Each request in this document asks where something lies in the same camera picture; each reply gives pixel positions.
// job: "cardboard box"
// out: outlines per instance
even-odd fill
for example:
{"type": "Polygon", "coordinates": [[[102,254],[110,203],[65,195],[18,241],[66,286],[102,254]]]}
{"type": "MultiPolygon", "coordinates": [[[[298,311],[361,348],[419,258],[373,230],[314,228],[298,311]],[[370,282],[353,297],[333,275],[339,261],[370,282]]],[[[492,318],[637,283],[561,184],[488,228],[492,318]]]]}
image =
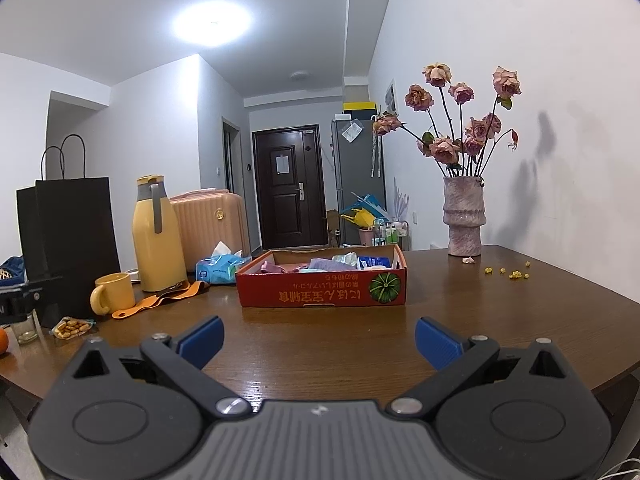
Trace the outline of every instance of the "cardboard box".
{"type": "Polygon", "coordinates": [[[268,251],[236,272],[242,306],[380,306],[406,301],[406,261],[397,245],[327,248],[313,251],[268,251]],[[261,274],[264,261],[275,265],[306,264],[336,254],[386,256],[389,270],[291,272],[261,274]]]}

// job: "bag of nuts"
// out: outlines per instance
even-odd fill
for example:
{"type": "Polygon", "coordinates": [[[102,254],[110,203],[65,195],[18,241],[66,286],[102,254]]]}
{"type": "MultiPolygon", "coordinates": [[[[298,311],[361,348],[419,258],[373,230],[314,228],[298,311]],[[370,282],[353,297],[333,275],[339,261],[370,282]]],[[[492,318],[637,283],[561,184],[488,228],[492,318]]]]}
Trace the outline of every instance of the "bag of nuts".
{"type": "Polygon", "coordinates": [[[50,333],[58,339],[71,339],[88,332],[94,324],[95,321],[91,319],[74,319],[65,316],[53,327],[50,333]]]}

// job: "orange strap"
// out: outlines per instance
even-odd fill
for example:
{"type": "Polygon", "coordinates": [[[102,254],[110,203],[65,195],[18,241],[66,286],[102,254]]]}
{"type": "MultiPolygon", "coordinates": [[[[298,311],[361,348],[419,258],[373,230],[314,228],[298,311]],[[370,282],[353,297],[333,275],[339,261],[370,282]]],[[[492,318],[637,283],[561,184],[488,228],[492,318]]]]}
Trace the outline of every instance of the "orange strap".
{"type": "Polygon", "coordinates": [[[126,308],[125,310],[116,310],[116,312],[113,312],[111,314],[111,317],[113,317],[114,319],[125,319],[126,317],[130,317],[134,314],[139,313],[141,310],[153,308],[168,301],[177,301],[184,300],[185,298],[191,298],[192,296],[199,294],[207,288],[209,288],[209,283],[193,282],[193,284],[189,286],[189,282],[184,281],[183,285],[180,288],[177,288],[176,290],[173,290],[168,294],[163,294],[162,296],[149,296],[148,298],[139,301],[136,306],[126,308]]]}

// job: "table surface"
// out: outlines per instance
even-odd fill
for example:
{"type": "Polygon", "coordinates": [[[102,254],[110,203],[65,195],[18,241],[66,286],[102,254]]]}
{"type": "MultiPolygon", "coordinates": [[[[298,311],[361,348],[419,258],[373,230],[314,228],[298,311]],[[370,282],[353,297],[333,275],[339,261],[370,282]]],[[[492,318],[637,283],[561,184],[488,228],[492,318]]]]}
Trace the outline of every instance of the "table surface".
{"type": "MultiPolygon", "coordinates": [[[[446,250],[405,253],[405,306],[242,308],[232,286],[98,323],[113,346],[155,332],[177,335],[205,316],[225,324],[225,344],[204,371],[254,406],[271,399],[378,399],[385,404],[433,374],[418,354],[414,327],[431,316],[455,332],[486,334],[503,346],[550,337],[595,392],[640,365],[640,305],[574,274],[499,246],[475,264],[446,250]],[[510,280],[525,272],[528,280],[510,280]],[[484,268],[494,268],[485,274],[484,268]],[[505,267],[507,273],[500,274],[505,267]]],[[[82,338],[50,335],[19,346],[10,333],[0,376],[43,397],[82,338]]]]}

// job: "dried rose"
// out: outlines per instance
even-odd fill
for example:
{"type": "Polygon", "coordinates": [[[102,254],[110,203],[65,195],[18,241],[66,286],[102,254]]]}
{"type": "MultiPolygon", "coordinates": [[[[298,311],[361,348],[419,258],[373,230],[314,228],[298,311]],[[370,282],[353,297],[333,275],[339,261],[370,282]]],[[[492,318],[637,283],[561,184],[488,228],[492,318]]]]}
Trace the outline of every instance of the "dried rose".
{"type": "Polygon", "coordinates": [[[436,88],[442,88],[446,83],[451,83],[451,70],[444,63],[435,63],[424,67],[422,70],[427,83],[436,88]]]}
{"type": "Polygon", "coordinates": [[[494,72],[494,88],[498,92],[500,99],[511,99],[514,94],[521,94],[518,73],[510,72],[501,66],[494,72]]]}
{"type": "Polygon", "coordinates": [[[459,105],[471,101],[474,98],[474,91],[466,83],[456,83],[449,87],[449,94],[459,105]]]}
{"type": "Polygon", "coordinates": [[[431,154],[441,164],[457,164],[460,150],[449,137],[438,137],[430,146],[431,154]]]}
{"type": "Polygon", "coordinates": [[[518,147],[518,134],[516,133],[516,130],[511,130],[511,140],[513,142],[510,142],[508,146],[511,148],[511,151],[513,152],[518,147]]]}
{"type": "Polygon", "coordinates": [[[467,137],[465,139],[465,152],[470,156],[480,155],[483,146],[484,142],[482,142],[482,140],[477,140],[474,137],[467,137]]]}
{"type": "Polygon", "coordinates": [[[488,139],[493,139],[495,137],[495,134],[500,133],[500,130],[502,129],[502,121],[496,114],[487,114],[482,120],[486,123],[486,126],[488,128],[486,134],[488,139]]]}
{"type": "Polygon", "coordinates": [[[376,135],[385,135],[400,126],[402,126],[402,123],[398,120],[398,116],[385,114],[376,117],[376,120],[373,123],[373,132],[376,135]]]}
{"type": "Polygon", "coordinates": [[[409,86],[409,93],[404,96],[404,103],[414,109],[414,112],[426,112],[433,106],[433,97],[420,85],[409,86]]]}
{"type": "Polygon", "coordinates": [[[418,149],[420,150],[420,152],[424,156],[426,156],[427,158],[430,156],[433,156],[433,153],[431,153],[430,147],[427,146],[424,142],[422,142],[421,140],[416,140],[415,143],[418,146],[418,149]]]}
{"type": "Polygon", "coordinates": [[[475,140],[485,142],[487,138],[489,128],[487,127],[484,119],[476,121],[471,117],[471,122],[465,126],[465,133],[467,137],[473,137],[475,140]]]}

